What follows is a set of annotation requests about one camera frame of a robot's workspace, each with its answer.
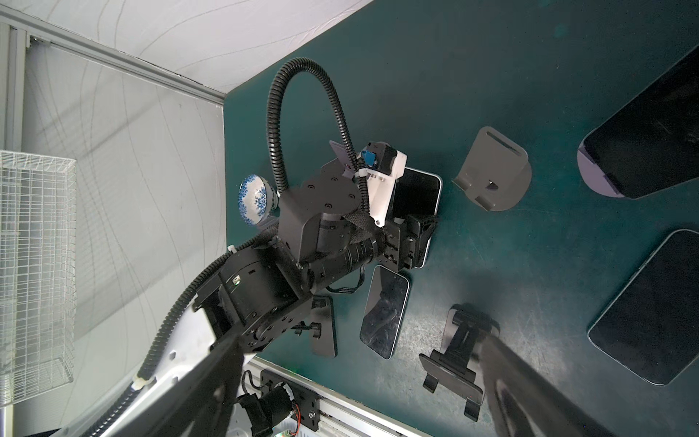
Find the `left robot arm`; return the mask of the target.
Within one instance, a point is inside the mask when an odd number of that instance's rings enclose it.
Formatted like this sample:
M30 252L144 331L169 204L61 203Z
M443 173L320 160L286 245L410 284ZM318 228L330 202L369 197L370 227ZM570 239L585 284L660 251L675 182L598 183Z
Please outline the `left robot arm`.
M301 73L322 84L341 141L320 174L291 187L281 146L281 113L291 80ZM385 143L353 147L343 108L328 73L309 58L287 61L272 81L267 103L269 159L280 216L252 239L229 248L187 286L160 325L132 382L85 429L87 436L223 436L227 433L247 355L260 353L284 331L300 326L313 300L375 261L411 269L439 219L410 209L400 220L377 220L369 174L396 163ZM203 312L215 335L208 355L172 388L155 395L158 366L187 312Z

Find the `purple case phone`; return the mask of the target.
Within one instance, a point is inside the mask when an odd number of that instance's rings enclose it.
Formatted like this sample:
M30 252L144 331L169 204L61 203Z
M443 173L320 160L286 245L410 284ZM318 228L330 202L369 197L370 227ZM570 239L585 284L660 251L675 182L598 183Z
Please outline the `purple case phone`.
M408 167L396 181L391 217L397 223L409 220L409 233L417 237L413 269L421 269L426 262L431 237L439 222L437 211L442 186L440 176Z

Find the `silver phone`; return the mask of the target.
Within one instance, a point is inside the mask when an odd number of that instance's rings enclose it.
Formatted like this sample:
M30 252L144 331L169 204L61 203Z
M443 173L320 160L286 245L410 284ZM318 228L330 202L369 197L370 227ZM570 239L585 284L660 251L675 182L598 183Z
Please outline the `silver phone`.
M671 232L587 331L596 349L655 386L698 358L698 232Z

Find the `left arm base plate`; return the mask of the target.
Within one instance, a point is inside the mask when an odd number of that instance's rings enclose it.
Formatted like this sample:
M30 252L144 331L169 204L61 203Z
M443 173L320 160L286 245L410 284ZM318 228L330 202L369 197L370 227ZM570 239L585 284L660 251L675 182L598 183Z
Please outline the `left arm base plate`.
M260 403L271 411L273 424L291 417L302 431L318 431L321 415L316 391L270 370L260 373L260 386Z

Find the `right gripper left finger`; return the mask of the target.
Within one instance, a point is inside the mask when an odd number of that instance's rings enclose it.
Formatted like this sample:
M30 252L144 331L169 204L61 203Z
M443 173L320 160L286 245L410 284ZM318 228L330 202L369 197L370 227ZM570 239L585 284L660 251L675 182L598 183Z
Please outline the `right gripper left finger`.
M115 436L224 436L243 372L240 330L228 331L180 382Z

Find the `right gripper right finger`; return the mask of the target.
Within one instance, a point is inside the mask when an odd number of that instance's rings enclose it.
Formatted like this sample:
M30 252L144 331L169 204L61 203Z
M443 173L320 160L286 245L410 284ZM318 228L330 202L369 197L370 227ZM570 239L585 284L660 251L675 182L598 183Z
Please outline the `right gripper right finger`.
M533 436L533 425L544 436L613 434L493 335L482 340L480 367L499 436Z

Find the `dark phone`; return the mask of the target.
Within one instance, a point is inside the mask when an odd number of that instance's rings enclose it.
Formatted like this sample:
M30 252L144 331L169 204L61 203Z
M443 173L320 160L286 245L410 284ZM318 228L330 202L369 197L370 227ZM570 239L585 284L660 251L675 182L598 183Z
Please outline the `dark phone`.
M629 200L696 180L698 48L582 142L608 180Z

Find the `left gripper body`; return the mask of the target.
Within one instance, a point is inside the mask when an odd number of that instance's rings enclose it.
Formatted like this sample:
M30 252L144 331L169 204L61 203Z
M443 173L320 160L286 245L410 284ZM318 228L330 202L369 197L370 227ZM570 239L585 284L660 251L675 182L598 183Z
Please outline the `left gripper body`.
M386 248L380 264L393 272L421 268L439 222L436 215L422 214L408 215L402 223L388 222L383 228Z

